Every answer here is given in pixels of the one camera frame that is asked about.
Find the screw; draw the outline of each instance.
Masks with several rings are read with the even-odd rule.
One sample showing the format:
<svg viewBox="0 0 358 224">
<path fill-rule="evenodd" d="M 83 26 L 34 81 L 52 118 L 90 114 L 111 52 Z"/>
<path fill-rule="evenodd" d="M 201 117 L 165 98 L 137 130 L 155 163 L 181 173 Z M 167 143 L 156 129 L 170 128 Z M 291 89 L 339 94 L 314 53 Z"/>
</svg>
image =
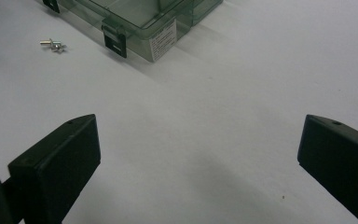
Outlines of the screw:
<svg viewBox="0 0 358 224">
<path fill-rule="evenodd" d="M 50 39 L 50 40 L 41 40 L 40 45 L 50 46 L 52 51 L 58 51 L 58 52 L 62 52 L 66 48 L 66 45 L 63 45 L 61 43 L 61 41 L 53 41 L 52 39 Z"/>
</svg>

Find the small metal part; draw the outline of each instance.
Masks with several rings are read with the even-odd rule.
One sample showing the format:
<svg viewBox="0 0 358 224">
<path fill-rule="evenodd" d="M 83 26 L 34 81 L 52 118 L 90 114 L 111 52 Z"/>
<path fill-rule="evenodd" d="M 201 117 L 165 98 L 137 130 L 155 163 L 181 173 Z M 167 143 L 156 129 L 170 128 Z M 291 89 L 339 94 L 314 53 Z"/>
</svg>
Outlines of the small metal part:
<svg viewBox="0 0 358 224">
<path fill-rule="evenodd" d="M 55 40 L 41 40 L 40 45 L 44 46 L 50 46 L 52 51 L 58 51 L 63 52 L 66 48 L 66 45 L 63 45 L 61 41 L 55 41 Z"/>
</svg>

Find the clear plastic container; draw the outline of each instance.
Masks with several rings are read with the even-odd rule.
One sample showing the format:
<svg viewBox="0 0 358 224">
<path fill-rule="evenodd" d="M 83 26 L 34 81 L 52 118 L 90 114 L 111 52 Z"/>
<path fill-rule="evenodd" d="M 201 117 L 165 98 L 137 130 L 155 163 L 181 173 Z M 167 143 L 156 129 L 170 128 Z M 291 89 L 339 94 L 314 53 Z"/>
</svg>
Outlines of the clear plastic container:
<svg viewBox="0 0 358 224">
<path fill-rule="evenodd" d="M 172 45 L 223 0 L 44 0 L 103 31 L 105 45 L 127 57 L 127 48 L 149 62 Z"/>
</svg>

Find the label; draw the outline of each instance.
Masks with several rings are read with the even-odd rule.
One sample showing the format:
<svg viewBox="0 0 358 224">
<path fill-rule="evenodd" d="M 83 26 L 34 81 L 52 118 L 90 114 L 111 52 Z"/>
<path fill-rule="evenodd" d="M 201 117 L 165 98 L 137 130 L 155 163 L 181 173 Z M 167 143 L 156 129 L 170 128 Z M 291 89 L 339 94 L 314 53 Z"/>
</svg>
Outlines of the label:
<svg viewBox="0 0 358 224">
<path fill-rule="evenodd" d="M 153 61 L 158 60 L 176 43 L 176 20 L 149 40 Z"/>
</svg>

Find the gray plastic box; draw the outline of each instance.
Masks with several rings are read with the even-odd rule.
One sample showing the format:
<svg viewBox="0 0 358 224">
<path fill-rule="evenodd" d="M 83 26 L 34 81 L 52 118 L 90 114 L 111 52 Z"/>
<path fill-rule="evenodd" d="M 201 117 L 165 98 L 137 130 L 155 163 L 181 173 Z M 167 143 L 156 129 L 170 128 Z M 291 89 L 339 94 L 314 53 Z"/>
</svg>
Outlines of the gray plastic box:
<svg viewBox="0 0 358 224">
<path fill-rule="evenodd" d="M 43 0 L 64 7 L 103 31 L 105 45 L 127 57 L 127 48 L 149 62 L 159 59 L 223 0 Z"/>
</svg>

